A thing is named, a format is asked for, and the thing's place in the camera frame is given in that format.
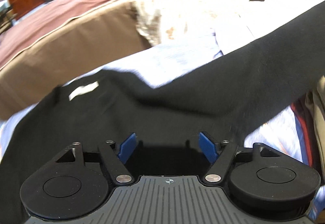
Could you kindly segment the black knit garment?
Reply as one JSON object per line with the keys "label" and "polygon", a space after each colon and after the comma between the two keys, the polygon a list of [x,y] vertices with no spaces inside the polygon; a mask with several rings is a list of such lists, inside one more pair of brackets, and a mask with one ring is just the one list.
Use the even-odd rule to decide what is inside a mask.
{"label": "black knit garment", "polygon": [[205,131],[243,143],[324,75],[324,4],[158,88],[101,70],[53,89],[16,126],[1,162],[1,223],[23,223],[22,183],[73,142],[87,151],[132,133],[158,146],[197,146]]}

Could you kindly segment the brown pink quilt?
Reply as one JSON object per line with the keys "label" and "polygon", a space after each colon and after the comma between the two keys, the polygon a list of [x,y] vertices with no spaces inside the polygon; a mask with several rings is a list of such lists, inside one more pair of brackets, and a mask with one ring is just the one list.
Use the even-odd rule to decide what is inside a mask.
{"label": "brown pink quilt", "polygon": [[1,119],[150,47],[128,0],[54,0],[1,35]]}

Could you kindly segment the white garment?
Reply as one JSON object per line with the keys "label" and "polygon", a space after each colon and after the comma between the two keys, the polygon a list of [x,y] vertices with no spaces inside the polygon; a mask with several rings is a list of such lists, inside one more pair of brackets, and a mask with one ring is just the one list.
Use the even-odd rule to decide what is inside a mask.
{"label": "white garment", "polygon": [[215,19],[212,31],[207,25],[198,34],[187,34],[180,41],[184,49],[214,50],[227,55],[269,34],[324,0],[252,1]]}

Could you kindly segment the floral beige pillow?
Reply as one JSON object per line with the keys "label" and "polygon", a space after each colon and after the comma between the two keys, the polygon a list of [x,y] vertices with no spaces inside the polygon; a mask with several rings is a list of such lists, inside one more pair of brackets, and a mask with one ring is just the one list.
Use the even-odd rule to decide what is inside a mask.
{"label": "floral beige pillow", "polygon": [[137,31],[153,46],[212,34],[207,0],[129,0]]}

